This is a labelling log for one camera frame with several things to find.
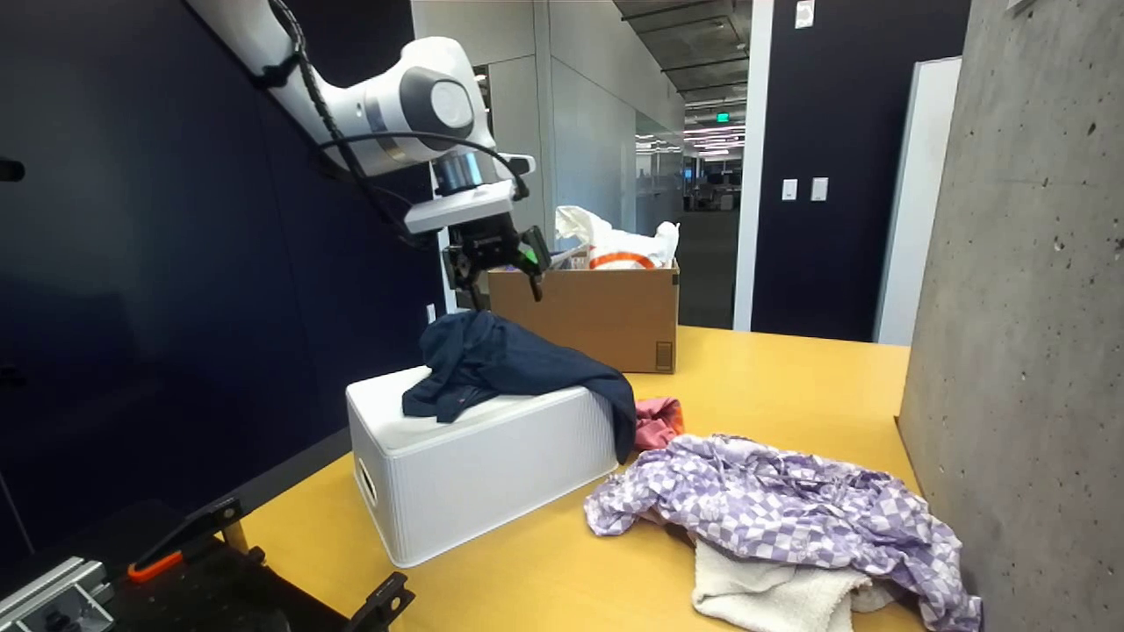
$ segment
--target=dark navy wall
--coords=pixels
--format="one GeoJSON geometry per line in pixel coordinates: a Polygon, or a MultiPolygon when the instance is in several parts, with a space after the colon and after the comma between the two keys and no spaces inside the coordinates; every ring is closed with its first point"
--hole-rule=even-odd
{"type": "Polygon", "coordinates": [[[874,328],[900,141],[915,60],[957,55],[970,0],[817,0],[794,28],[776,0],[754,328],[874,328]],[[829,174],[829,203],[812,203],[829,174]],[[781,182],[801,178],[794,203],[781,182]]]}
{"type": "MultiPolygon", "coordinates": [[[[412,24],[295,8],[340,84],[412,24]]],[[[28,168],[0,182],[0,471],[36,543],[138,498],[192,509],[343,427],[347,380],[419,362],[431,252],[179,0],[3,2],[0,156],[28,168]]]]}
{"type": "Polygon", "coordinates": [[[3,472],[0,472],[0,567],[17,566],[28,553],[22,530],[17,530],[17,516],[3,496],[3,472]]]}

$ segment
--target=navy blue cloth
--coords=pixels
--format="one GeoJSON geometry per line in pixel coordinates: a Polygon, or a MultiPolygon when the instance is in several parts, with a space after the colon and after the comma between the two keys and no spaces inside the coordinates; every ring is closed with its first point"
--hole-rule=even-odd
{"type": "Polygon", "coordinates": [[[455,420],[467,407],[498,393],[549,393],[587,386],[611,412],[613,455],[635,451],[635,400],[618,369],[573,348],[557,348],[490,313],[452,313],[425,326],[422,362],[428,380],[400,400],[412,417],[455,420]]]}

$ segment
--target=fabric pile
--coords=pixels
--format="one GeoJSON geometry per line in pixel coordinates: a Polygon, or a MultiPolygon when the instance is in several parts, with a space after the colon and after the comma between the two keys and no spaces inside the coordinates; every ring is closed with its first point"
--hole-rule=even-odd
{"type": "Polygon", "coordinates": [[[412,417],[455,420],[498,393],[550,393],[587,386],[611,412],[613,455],[635,451],[635,400],[618,369],[557,348],[490,313],[452,313],[425,326],[422,362],[431,369],[400,400],[412,417]]]}
{"type": "Polygon", "coordinates": [[[669,269],[678,223],[659,222],[658,234],[635,234],[609,223],[587,208],[556,208],[556,240],[568,242],[573,256],[556,259],[565,269],[669,269]]]}
{"type": "Polygon", "coordinates": [[[680,402],[675,398],[635,400],[635,449],[659,449],[680,436],[680,402]]]}
{"type": "Polygon", "coordinates": [[[776,632],[847,632],[850,589],[884,578],[915,598],[930,632],[980,632],[983,602],[962,589],[955,533],[888,472],[736,436],[680,436],[587,498],[594,533],[635,519],[685,525],[697,540],[694,607],[744,628],[781,613],[776,632]]]}

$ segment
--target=wall outlet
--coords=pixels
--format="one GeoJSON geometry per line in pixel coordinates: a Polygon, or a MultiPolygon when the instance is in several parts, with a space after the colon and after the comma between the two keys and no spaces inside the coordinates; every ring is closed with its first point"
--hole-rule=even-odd
{"type": "Polygon", "coordinates": [[[829,174],[813,174],[812,178],[812,199],[829,199],[833,195],[833,178],[829,174]]]}
{"type": "Polygon", "coordinates": [[[794,28],[813,28],[813,0],[797,0],[797,24],[794,28]]]}
{"type": "Polygon", "coordinates": [[[781,199],[801,199],[801,178],[783,178],[781,182],[781,199]]]}

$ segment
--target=white cloth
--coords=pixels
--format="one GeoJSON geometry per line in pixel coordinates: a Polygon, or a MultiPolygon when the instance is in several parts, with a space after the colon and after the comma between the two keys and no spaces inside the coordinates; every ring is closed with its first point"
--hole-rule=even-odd
{"type": "Polygon", "coordinates": [[[597,218],[587,208],[562,203],[556,208],[556,240],[587,242],[594,248],[591,259],[609,252],[631,252],[631,256],[645,256],[659,269],[669,269],[675,248],[678,248],[678,223],[659,222],[658,234],[631,234],[631,231],[611,227],[605,218],[597,218]]]}
{"type": "Polygon", "coordinates": [[[865,573],[744,563],[694,540],[693,602],[697,613],[736,628],[850,632],[850,593],[867,586],[865,573]]]}

